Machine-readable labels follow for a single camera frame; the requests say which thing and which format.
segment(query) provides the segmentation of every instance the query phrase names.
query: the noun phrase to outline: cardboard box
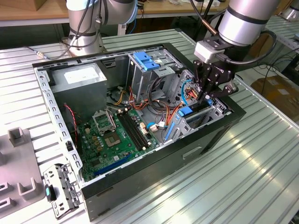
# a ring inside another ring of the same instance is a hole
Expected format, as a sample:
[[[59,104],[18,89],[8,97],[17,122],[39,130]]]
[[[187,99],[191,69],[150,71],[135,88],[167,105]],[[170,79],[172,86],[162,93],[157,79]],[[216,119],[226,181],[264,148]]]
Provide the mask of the cardboard box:
[[[263,82],[260,78],[251,87],[261,93]],[[299,91],[281,76],[267,78],[263,96],[294,122],[299,121]]]
[[[46,0],[0,0],[0,5],[37,11]]]

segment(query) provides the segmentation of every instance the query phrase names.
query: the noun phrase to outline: metal bracket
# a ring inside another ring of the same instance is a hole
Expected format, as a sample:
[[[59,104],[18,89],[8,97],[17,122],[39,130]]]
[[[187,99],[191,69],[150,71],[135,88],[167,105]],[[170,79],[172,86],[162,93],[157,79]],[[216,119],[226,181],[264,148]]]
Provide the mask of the metal bracket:
[[[79,207],[82,195],[77,192],[78,183],[69,163],[53,165],[43,175],[46,184],[52,186],[56,194],[56,200],[52,202],[56,219],[61,219]]]

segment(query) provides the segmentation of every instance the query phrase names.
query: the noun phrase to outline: yellow wire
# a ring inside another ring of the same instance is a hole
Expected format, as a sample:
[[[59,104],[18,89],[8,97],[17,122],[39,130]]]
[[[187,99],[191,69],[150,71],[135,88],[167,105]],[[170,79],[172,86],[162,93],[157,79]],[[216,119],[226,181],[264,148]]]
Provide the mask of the yellow wire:
[[[196,94],[196,92],[194,91],[194,90],[192,90],[192,92],[194,93],[194,95],[197,97],[197,94]]]
[[[114,105],[119,105],[122,101],[122,95],[123,95],[123,91],[121,91],[121,97],[119,99],[119,101],[117,101],[117,103],[115,103]]]

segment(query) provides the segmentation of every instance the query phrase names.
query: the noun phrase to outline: red cable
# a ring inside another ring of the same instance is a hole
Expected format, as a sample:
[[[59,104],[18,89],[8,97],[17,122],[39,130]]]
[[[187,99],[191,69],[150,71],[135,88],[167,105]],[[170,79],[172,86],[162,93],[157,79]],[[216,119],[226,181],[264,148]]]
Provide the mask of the red cable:
[[[69,109],[69,111],[71,112],[71,115],[73,117],[73,121],[74,121],[74,128],[75,128],[75,141],[76,141],[76,147],[77,147],[77,124],[76,124],[76,119],[75,119],[75,115],[74,112],[71,110],[71,108],[68,105],[64,105],[67,109]]]

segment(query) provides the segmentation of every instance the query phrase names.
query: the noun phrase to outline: slotted metal worktable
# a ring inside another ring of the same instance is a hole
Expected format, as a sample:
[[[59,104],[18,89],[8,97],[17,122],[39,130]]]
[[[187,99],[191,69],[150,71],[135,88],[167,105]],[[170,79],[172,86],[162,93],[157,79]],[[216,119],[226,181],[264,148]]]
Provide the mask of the slotted metal worktable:
[[[176,30],[104,38],[109,51],[162,42],[195,58],[194,42]],[[64,46],[38,49],[54,57]],[[12,127],[28,128],[43,173],[66,161],[31,68],[40,61],[25,48],[0,51],[0,134]],[[93,223],[288,223],[299,209],[299,128],[241,80],[235,81],[239,92],[231,97],[247,113],[217,146]],[[44,198],[0,220],[21,222],[56,220]],[[84,205],[58,222],[88,223]]]
[[[275,15],[269,19],[266,28],[274,32],[278,41],[285,46],[290,49],[299,48],[299,41],[294,37],[295,34],[299,33],[299,21],[288,22],[282,17]]]

